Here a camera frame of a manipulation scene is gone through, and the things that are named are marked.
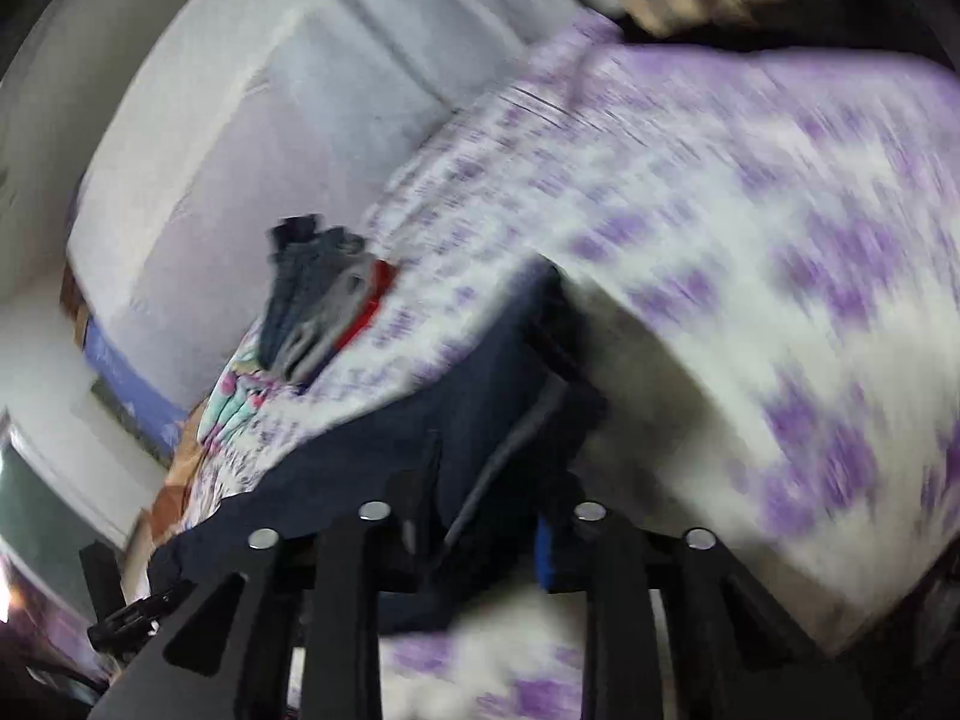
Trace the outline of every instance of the folded gray garment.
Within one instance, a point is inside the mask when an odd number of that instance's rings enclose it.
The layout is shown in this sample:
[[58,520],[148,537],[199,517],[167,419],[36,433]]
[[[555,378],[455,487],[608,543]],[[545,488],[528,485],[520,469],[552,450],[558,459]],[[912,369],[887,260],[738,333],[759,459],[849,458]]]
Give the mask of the folded gray garment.
[[337,277],[284,339],[272,368],[275,375],[291,384],[310,382],[371,298],[375,268],[376,257],[362,254]]

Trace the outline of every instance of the dark navy garment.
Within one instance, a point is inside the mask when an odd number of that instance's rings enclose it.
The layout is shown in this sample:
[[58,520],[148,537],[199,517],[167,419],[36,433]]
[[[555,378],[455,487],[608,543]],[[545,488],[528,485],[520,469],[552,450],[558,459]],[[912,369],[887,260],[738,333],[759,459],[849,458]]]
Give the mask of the dark navy garment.
[[277,273],[257,350],[257,360],[267,370],[286,338],[366,245],[344,227],[318,233],[317,220],[315,215],[285,218],[270,231]]
[[285,538],[323,530],[411,470],[427,482],[421,519],[439,524],[424,549],[440,557],[426,591],[383,597],[381,630],[443,626],[529,549],[536,513],[550,508],[539,496],[559,495],[572,479],[568,461],[602,416],[602,396],[577,368],[582,334],[558,272],[537,262],[478,346],[440,380],[304,442],[251,493],[227,498],[161,546],[152,591],[210,577],[258,528]]

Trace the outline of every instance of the white wall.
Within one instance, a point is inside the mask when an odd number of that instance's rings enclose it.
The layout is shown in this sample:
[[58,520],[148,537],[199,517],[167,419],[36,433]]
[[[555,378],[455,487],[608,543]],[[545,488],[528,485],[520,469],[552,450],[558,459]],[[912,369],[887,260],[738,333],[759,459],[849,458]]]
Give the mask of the white wall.
[[89,393],[96,374],[59,309],[60,277],[50,271],[0,305],[0,412],[37,450],[37,472],[119,546],[164,470]]
[[0,303],[64,253],[67,204],[187,0],[54,0],[0,83]]

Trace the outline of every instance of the floral fabric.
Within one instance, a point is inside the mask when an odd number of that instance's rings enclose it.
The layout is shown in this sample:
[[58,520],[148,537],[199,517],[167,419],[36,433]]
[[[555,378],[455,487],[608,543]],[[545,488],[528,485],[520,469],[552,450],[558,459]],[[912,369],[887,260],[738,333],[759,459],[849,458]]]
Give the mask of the floral fabric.
[[[598,374],[637,415],[597,437],[643,470],[624,507],[714,528],[842,647],[960,524],[958,113],[956,79],[923,60],[628,47],[584,13],[395,176],[360,231],[401,267],[379,316],[208,461],[184,524],[441,375],[541,254],[651,334],[700,399],[666,440],[679,374],[661,386],[646,352]],[[531,707],[561,703],[550,680],[483,712],[548,714]]]

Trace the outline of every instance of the metal rivet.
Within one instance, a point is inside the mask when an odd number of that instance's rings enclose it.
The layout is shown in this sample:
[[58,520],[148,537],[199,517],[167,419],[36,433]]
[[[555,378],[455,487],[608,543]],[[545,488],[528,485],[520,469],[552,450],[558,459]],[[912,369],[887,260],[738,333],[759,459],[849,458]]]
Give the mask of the metal rivet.
[[576,514],[577,519],[583,522],[599,522],[607,516],[607,510],[596,501],[584,501],[577,504],[577,508],[573,509],[573,514]]
[[277,546],[277,541],[280,541],[280,534],[273,528],[260,528],[247,536],[247,543],[253,549],[270,549]]
[[377,522],[390,517],[390,504],[383,501],[368,501],[360,507],[360,519],[367,522]]
[[694,528],[692,531],[687,531],[684,538],[690,549],[713,549],[717,543],[717,537],[706,528]]

